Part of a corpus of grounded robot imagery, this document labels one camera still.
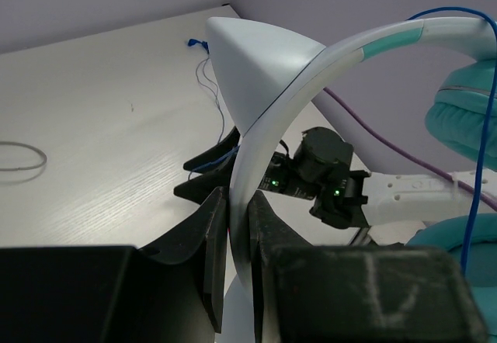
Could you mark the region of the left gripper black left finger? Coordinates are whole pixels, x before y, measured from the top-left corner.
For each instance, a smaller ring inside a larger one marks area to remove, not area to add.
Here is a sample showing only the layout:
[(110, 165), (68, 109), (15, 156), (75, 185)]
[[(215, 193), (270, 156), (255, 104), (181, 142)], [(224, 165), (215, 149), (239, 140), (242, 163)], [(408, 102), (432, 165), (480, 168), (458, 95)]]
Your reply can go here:
[(158, 334), (221, 332), (228, 194), (217, 187), (194, 213), (144, 246), (144, 321)]

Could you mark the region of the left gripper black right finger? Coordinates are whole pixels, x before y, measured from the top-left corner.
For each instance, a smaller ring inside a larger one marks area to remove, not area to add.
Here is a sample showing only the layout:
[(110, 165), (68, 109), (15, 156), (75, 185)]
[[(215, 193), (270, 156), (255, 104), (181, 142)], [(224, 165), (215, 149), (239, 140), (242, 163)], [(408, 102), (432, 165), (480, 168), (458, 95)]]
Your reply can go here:
[(309, 247), (311, 244), (276, 215), (262, 193), (253, 196), (246, 217), (249, 228), (255, 340), (280, 342), (273, 258), (282, 248)]

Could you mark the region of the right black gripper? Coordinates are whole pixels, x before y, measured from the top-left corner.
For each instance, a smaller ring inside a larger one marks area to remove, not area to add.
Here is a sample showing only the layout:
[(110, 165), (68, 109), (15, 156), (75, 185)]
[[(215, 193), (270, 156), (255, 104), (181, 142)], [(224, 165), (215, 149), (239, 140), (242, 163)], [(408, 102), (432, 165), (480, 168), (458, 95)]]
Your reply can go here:
[[(174, 196), (200, 205), (214, 190), (228, 189), (233, 168), (216, 167), (237, 151), (240, 136), (234, 126), (218, 144), (186, 161), (182, 166), (185, 171), (206, 173), (177, 185), (173, 189)], [(293, 169), (292, 162), (285, 154), (275, 152), (258, 189), (313, 200), (320, 193), (320, 186), (303, 180)]]

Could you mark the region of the teal over-ear headphones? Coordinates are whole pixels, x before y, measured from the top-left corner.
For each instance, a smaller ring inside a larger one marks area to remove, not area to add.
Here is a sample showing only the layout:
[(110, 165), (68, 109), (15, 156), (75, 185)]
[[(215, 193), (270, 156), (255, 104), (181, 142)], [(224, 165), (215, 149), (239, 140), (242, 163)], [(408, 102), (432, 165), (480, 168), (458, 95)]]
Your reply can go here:
[(242, 134), (230, 181), (230, 241), (247, 290), (253, 287), (249, 200), (279, 139), (327, 83), (373, 56), (416, 43), (445, 47), (477, 62), (496, 56), (490, 24), (466, 17), (410, 19), (330, 47), (277, 26), (213, 17), (207, 21), (207, 38), (224, 102)]

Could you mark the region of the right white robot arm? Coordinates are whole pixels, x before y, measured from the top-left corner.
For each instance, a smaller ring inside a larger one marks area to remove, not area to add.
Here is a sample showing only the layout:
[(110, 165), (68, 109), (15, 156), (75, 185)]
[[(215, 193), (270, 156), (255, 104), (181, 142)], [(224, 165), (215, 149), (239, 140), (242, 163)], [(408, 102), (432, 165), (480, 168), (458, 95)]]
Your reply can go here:
[(175, 196), (202, 203), (212, 190), (227, 187), (235, 243), (249, 236), (249, 204), (259, 190), (308, 200), (313, 217), (340, 230), (445, 221), (469, 212), (474, 202), (481, 213), (496, 211), (496, 174), (489, 170), (386, 175), (354, 169), (352, 144), (329, 128), (305, 130), (293, 155), (275, 150), (279, 137), (276, 130), (253, 130), (242, 140), (230, 133), (184, 163), (195, 178), (177, 185)]

